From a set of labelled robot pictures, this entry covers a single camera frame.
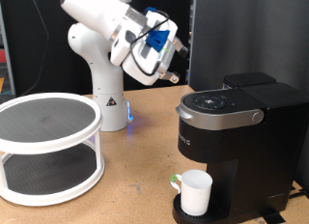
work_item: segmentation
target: black coffee maker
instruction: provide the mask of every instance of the black coffee maker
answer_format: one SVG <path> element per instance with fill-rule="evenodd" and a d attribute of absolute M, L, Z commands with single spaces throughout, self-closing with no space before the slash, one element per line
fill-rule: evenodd
<path fill-rule="evenodd" d="M 208 211 L 179 224 L 235 224 L 284 210 L 309 121 L 309 97 L 263 73 L 226 76 L 224 88 L 182 98 L 179 150 L 208 163 Z"/>

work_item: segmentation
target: warning label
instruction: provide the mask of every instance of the warning label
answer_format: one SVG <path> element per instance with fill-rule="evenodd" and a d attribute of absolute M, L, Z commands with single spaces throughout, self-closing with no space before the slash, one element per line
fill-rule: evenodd
<path fill-rule="evenodd" d="M 111 97 L 107 103 L 106 106 L 113 106 L 113 105 L 117 105 L 116 101 Z"/>

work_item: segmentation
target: blue gripper part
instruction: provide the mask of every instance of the blue gripper part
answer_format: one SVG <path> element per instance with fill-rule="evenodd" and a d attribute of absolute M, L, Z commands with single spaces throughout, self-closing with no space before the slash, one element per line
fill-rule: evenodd
<path fill-rule="evenodd" d="M 170 31 L 157 31 L 153 30 L 146 38 L 146 42 L 155 49 L 156 52 L 160 52 L 167 42 Z"/>
<path fill-rule="evenodd" d="M 152 7 L 148 7 L 146 10 L 145 10 L 145 13 L 147 12 L 147 11 L 152 11 L 152 12 L 156 12 L 156 9 L 155 8 L 152 8 Z"/>

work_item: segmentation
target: black mesh surface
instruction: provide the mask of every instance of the black mesh surface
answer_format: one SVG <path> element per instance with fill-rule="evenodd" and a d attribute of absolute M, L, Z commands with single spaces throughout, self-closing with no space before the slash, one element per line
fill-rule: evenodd
<path fill-rule="evenodd" d="M 30 100 L 0 113 L 0 139 L 25 143 L 56 140 L 84 129 L 95 118 L 95 110 L 78 100 Z"/>
<path fill-rule="evenodd" d="M 52 194 L 89 179 L 97 169 L 96 153 L 79 144 L 51 154 L 14 154 L 4 169 L 10 190 L 27 195 Z"/>

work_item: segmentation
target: black cable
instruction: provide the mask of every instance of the black cable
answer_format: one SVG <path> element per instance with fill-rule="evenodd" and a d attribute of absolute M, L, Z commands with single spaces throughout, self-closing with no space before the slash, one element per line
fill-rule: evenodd
<path fill-rule="evenodd" d="M 300 196 L 303 196 L 303 195 L 308 197 L 307 192 L 304 189 L 300 189 L 297 193 L 290 195 L 289 199 L 292 199 L 292 198 L 295 198 L 295 197 L 300 197 Z"/>
<path fill-rule="evenodd" d="M 153 71 L 152 71 L 151 73 L 145 72 L 145 71 L 139 66 L 139 64 L 137 63 L 137 61 L 136 61 L 136 59 L 135 59 L 135 56 L 134 56 L 134 54 L 133 54 L 133 52 L 132 52 L 132 49 L 133 49 L 133 47 L 134 47 L 134 45 L 136 44 L 137 41 L 141 40 L 141 39 L 144 38 L 146 35 L 148 35 L 150 32 L 152 32 L 154 29 L 156 29 L 157 27 L 161 26 L 163 23 L 167 22 L 167 21 L 170 19 L 170 16 L 169 16 L 168 14 L 166 14 L 165 12 L 162 12 L 162 11 L 156 11 L 156 12 L 159 13 L 159 14 L 162 14 L 163 16 L 165 16 L 166 19 L 163 20 L 162 22 L 158 23 L 156 26 L 154 26 L 154 27 L 151 28 L 150 30 L 148 30 L 148 31 L 147 31 L 145 34 L 143 34 L 142 36 L 140 36 L 140 37 L 138 37 L 137 39 L 135 39 L 135 40 L 130 44 L 130 51 L 129 51 L 129 53 L 127 54 L 127 56 L 128 56 L 129 54 L 132 55 L 132 58 L 133 58 L 133 60 L 134 60 L 134 62 L 135 62 L 135 64 L 136 64 L 137 68 L 140 69 L 140 70 L 141 70 L 145 75 L 147 75 L 147 76 L 153 76 L 153 75 L 155 75 L 157 68 L 154 68 Z"/>
<path fill-rule="evenodd" d="M 41 22 L 42 22 L 42 26 L 44 27 L 44 30 L 45 30 L 45 33 L 46 33 L 47 37 L 46 37 L 45 49 L 44 49 L 44 53 L 43 53 L 43 55 L 42 55 L 42 61 L 41 61 L 41 66 L 40 66 L 40 72 L 39 72 L 39 76 L 38 76 L 38 78 L 37 78 L 37 81 L 36 81 L 36 83 L 35 83 L 32 87 L 30 87 L 27 91 L 25 91 L 24 93 L 22 93 L 22 94 L 20 95 L 21 97 L 26 96 L 29 92 L 31 92 L 33 89 L 35 89 L 35 88 L 38 86 L 39 82 L 41 81 L 41 77 L 42 77 L 42 66 L 43 66 L 43 63 L 44 63 L 44 59 L 45 59 L 45 55 L 46 55 L 46 51 L 47 51 L 47 46 L 48 46 L 48 41 L 49 41 L 49 33 L 48 33 L 47 28 L 46 28 L 46 25 L 45 25 L 45 23 L 44 23 L 44 21 L 43 21 L 43 18 L 42 18 L 41 12 L 40 12 L 40 10 L 39 10 L 38 4 L 37 4 L 36 0 L 33 0 L 33 2 L 34 2 L 35 6 L 36 6 L 36 8 L 37 8 L 37 11 L 38 11 L 38 13 L 39 13 L 39 16 L 40 16 L 40 19 L 41 19 Z"/>

